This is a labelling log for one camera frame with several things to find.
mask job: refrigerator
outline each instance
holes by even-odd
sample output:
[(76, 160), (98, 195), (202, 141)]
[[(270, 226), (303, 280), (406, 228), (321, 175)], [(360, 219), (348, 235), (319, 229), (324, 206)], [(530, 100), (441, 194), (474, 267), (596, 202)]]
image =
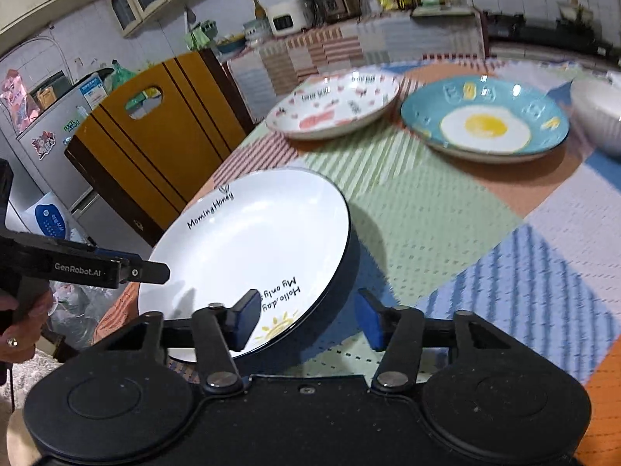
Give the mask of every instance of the refrigerator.
[(31, 176), (35, 183), (44, 193), (52, 191), (57, 196), (91, 243), (148, 259), (151, 246), (92, 189), (64, 155), (80, 123), (105, 96), (99, 75), (92, 74), (17, 136), (17, 146), (32, 165), (26, 168), (34, 169)]

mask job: human hand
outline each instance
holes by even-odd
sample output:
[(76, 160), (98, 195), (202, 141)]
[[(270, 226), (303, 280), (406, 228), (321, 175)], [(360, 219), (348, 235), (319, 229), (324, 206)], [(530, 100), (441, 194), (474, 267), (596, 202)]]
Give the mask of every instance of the human hand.
[[(11, 324), (0, 336), (0, 361), (23, 363), (35, 355), (35, 343), (41, 337), (41, 330), (47, 321), (48, 311), (54, 304), (52, 291), (48, 290), (37, 298), (26, 318)], [(17, 300), (8, 294), (0, 294), (0, 311), (16, 310)], [(17, 345), (11, 347), (7, 341), (15, 339)]]

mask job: fried egg design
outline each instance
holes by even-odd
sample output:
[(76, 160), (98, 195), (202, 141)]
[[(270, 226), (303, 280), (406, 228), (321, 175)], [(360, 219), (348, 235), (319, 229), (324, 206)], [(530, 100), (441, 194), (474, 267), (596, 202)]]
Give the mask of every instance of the fried egg design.
[(440, 122), (446, 140), (463, 149), (512, 153), (530, 141), (529, 126), (509, 110), (487, 105), (457, 108)]

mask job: tablecloth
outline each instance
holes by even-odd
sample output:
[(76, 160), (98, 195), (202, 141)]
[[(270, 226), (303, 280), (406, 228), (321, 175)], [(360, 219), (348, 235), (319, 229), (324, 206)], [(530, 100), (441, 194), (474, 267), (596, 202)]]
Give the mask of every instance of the tablecloth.
[[(588, 75), (571, 64), (495, 60), (385, 68), (404, 74), (401, 100), (424, 83), (477, 72), (534, 85), (569, 114), (570, 82)], [(366, 286), (384, 303), (416, 306), (428, 317), (472, 310), (532, 347), (589, 392), (593, 415), (579, 459), (621, 464), (621, 163), (594, 150), (579, 125), (572, 121), (567, 142), (544, 159), (491, 166), (430, 151), (402, 125), (399, 105), (365, 129), (322, 143), (293, 143), (261, 124), (197, 198), (277, 166), (312, 169), (343, 191), (361, 247), (353, 289)], [(245, 368), (369, 379), (381, 354), (357, 329), (352, 296), (311, 341), (287, 338)], [(134, 317), (136, 300), (131, 285), (97, 335)], [(443, 362), (424, 361), (422, 376)], [(192, 376), (189, 367), (172, 367)]]

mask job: plate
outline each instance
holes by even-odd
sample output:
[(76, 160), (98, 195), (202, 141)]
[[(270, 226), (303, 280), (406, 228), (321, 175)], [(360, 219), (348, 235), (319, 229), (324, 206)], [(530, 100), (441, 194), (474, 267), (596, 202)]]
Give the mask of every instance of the plate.
[(380, 118), (402, 77), (384, 70), (349, 70), (306, 80), (271, 109), (267, 127), (295, 139), (346, 135)]
[[(339, 268), (350, 235), (341, 192), (321, 175), (279, 168), (221, 186), (183, 212), (151, 254), (170, 267), (163, 286), (141, 284), (141, 314), (185, 319), (209, 303), (230, 307), (258, 289), (262, 312), (236, 357), (280, 339), (305, 319)], [(193, 348), (170, 357), (194, 362)]]
[(552, 98), (486, 75), (425, 85), (408, 96), (401, 116), (431, 147), (488, 163), (537, 159), (569, 132), (567, 117)]

